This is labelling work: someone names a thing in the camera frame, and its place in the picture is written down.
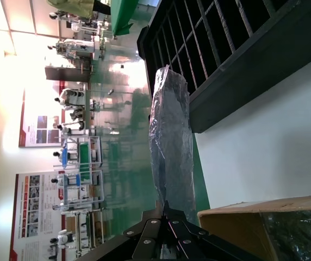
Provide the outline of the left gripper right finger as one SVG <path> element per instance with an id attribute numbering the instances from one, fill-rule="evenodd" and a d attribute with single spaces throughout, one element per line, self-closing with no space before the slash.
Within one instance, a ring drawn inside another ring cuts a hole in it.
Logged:
<path id="1" fill-rule="evenodd" d="M 256 256 L 210 234 L 186 219 L 182 210 L 165 202 L 160 227 L 160 242 L 181 260 L 256 260 Z"/>

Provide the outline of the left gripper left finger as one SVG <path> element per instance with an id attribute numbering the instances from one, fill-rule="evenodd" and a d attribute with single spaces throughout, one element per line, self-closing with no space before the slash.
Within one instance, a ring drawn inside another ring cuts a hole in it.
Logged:
<path id="1" fill-rule="evenodd" d="M 159 260 L 166 233 L 165 225 L 161 206 L 146 210 L 140 222 L 98 245 L 78 260 Z"/>

